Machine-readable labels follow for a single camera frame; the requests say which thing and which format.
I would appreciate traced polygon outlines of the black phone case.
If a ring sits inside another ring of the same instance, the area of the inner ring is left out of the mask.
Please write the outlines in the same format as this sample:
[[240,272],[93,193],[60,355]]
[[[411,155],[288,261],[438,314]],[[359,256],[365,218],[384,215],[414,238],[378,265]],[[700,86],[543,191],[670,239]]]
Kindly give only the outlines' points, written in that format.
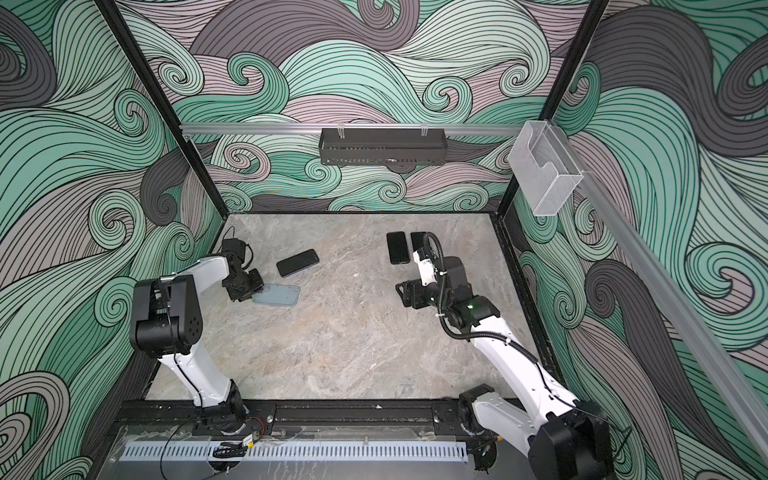
[[386,234],[389,260],[392,265],[404,265],[411,261],[406,234],[403,231]]

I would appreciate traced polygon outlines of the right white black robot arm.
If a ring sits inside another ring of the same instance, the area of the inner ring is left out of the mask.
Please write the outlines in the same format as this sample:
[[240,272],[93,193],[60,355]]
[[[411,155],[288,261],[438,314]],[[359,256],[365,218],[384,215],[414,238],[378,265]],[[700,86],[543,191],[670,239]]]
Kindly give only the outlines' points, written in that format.
[[403,305],[433,307],[444,333],[467,341],[499,372],[518,400],[493,388],[464,393],[467,430],[491,431],[523,454],[538,479],[613,479],[611,424],[593,401],[583,401],[557,381],[523,347],[486,297],[473,293],[461,260],[413,255],[416,280],[396,285]]

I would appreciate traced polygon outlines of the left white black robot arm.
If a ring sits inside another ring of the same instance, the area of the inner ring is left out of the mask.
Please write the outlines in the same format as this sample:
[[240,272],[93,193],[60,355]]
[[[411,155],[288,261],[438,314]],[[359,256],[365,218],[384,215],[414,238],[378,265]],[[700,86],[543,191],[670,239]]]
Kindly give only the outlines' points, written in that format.
[[219,252],[178,272],[139,281],[133,290],[131,346],[166,366],[191,395],[200,420],[227,436],[243,430],[248,409],[236,382],[220,371],[201,343],[199,295],[220,286],[232,301],[251,299],[264,286],[252,261],[250,245],[229,238]]

